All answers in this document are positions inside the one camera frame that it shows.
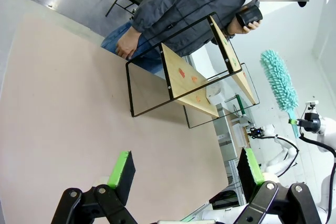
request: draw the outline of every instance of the red mark on wood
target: red mark on wood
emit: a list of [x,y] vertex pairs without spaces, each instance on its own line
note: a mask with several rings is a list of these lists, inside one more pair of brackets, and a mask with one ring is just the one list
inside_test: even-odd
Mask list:
[[179,68],[178,71],[180,72],[180,75],[184,78],[185,77],[185,73],[182,71],[182,69]]

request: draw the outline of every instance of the person's hand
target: person's hand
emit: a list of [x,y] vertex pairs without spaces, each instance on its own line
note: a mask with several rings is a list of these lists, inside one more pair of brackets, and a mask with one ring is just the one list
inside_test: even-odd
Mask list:
[[253,23],[248,23],[248,27],[247,26],[241,27],[237,18],[235,17],[231,21],[231,23],[228,25],[227,32],[230,35],[233,35],[233,34],[247,34],[251,30],[257,29],[260,26],[260,24],[261,24],[261,20],[258,21],[258,22],[254,21]]
[[141,33],[130,27],[128,31],[118,40],[116,53],[123,59],[131,59],[138,47]]

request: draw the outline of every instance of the beige tabletop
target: beige tabletop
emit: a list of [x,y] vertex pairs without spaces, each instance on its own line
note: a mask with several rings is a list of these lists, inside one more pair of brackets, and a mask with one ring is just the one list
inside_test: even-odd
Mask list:
[[[137,67],[132,76],[143,101],[165,92],[159,77]],[[66,188],[88,190],[128,150],[136,174],[127,208],[138,223],[179,220],[228,185],[212,123],[190,130],[174,102],[132,118],[123,59],[27,17],[0,100],[6,224],[50,223]]]

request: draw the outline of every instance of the gray jacket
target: gray jacket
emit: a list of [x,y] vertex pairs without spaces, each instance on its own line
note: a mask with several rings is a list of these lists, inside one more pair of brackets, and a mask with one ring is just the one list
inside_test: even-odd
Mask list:
[[[134,15],[133,27],[151,45],[181,30],[196,20],[216,12],[214,19],[224,29],[245,0],[143,0]],[[165,44],[180,56],[193,53],[213,38],[207,20],[198,23]]]

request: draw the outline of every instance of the bolt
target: bolt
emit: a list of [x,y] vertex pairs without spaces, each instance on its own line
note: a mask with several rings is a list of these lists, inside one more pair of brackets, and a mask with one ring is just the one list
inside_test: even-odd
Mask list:
[[274,185],[271,184],[271,183],[267,184],[266,187],[267,187],[268,189],[270,189],[270,190],[273,190],[273,189],[274,189]]
[[75,198],[75,197],[77,196],[77,193],[76,193],[75,191],[72,191],[72,192],[70,193],[70,196],[71,196],[72,198]]
[[301,186],[296,186],[295,191],[297,191],[298,193],[302,192],[302,187]]
[[104,193],[106,192],[106,190],[105,190],[104,188],[99,188],[98,192],[99,192],[100,194],[104,194]]

